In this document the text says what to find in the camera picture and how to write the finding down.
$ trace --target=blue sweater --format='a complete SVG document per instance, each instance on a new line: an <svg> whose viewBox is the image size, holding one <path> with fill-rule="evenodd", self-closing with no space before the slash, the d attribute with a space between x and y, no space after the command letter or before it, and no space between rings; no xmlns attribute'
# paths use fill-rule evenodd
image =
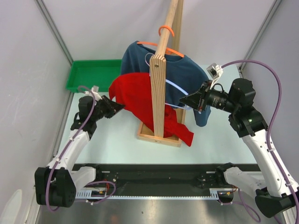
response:
<svg viewBox="0 0 299 224"><path fill-rule="evenodd" d="M147 53L155 54L155 51L147 48L138 41L130 44L126 50L121 62L121 75L131 72L150 72L150 67L145 63L145 55ZM147 55L147 62L150 62L151 55ZM183 58L175 55L165 55L166 59L166 79L180 86L189 94L197 91L201 84L208 80L206 73L188 56ZM179 99L184 94L166 83L166 103L178 106L184 106L179 102ZM194 111L196 124L200 127L206 125L208 117L211 113L211 108L207 107L201 114Z"/></svg>

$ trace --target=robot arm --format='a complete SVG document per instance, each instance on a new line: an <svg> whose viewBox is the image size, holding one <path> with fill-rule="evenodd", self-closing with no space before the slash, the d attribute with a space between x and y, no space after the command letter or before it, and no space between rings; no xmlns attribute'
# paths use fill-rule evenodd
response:
<svg viewBox="0 0 299 224"><path fill-rule="evenodd" d="M75 115L74 123L71 126L69 141L64 146L65 153L59 153L47 167L39 167L36 170L35 184L38 204L46 204L46 186L52 169L54 172L49 190L49 204L51 206L70 207L75 200L76 192L95 179L95 168L82 167L73 173L73 166L83 148L92 138L97 128L96 122L103 117L111 118L124 108L124 105L111 101L106 96L101 97L97 93L97 89L98 87L91 89L96 102L91 115L90 112L94 103L91 93L85 92L85 96L80 98L79 112Z"/></svg>
<svg viewBox="0 0 299 224"><path fill-rule="evenodd" d="M233 81L229 93L223 88L214 89L218 81L217 73L221 69L213 64L208 71L214 79L203 83L193 94L180 99L180 102L191 108L204 111L207 106L215 107L230 113L228 120L232 128L251 150L265 179L265 183L243 173L238 167L228 163L216 170L216 176L222 183L237 186L255 199L259 210L266 216L287 210L295 205L294 197L271 153L274 153L284 172L288 175L291 187L298 193L298 183L290 175L282 162L270 138L271 149L267 146L268 126L259 111L253 107L255 90L252 82L237 78Z"/></svg>

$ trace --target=green tray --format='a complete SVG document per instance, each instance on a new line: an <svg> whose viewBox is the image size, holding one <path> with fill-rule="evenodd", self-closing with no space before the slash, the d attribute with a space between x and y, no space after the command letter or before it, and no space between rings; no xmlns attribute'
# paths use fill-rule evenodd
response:
<svg viewBox="0 0 299 224"><path fill-rule="evenodd" d="M78 92L84 85L99 87L100 92L108 92L111 83L121 74L121 60L74 61L67 80L66 89Z"/></svg>

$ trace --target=wooden stand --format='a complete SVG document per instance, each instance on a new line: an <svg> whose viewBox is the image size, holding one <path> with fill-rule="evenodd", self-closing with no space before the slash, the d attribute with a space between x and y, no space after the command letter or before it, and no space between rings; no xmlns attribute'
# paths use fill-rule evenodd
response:
<svg viewBox="0 0 299 224"><path fill-rule="evenodd" d="M180 30L183 12L183 0L172 0L165 25L174 28L175 36L172 41L172 48L179 50ZM137 137L141 140L156 142L160 144L180 147L182 140L173 135L163 138L164 134L164 110L165 110L165 80L166 80L166 59L164 57L170 31L163 28L161 30L160 41L154 56L149 61L151 95L153 104L154 133L142 122L140 123ZM185 122L185 110L176 109L177 120L183 124Z"/></svg>

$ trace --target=wooden base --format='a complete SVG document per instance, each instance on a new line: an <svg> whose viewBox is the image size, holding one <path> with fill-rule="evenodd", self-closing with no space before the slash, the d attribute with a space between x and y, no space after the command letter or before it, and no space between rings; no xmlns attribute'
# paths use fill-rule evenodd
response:
<svg viewBox="0 0 299 224"><path fill-rule="evenodd" d="M177 112L178 123L183 124L185 122L186 110L179 109L179 108L175 110ZM182 140L175 135L169 138L156 137L154 133L148 127L146 127L146 125L142 122L140 122L138 128L137 138L144 141L150 141L150 142L155 142L155 143L164 144L168 146L175 146L175 147L180 147L182 144Z"/></svg>

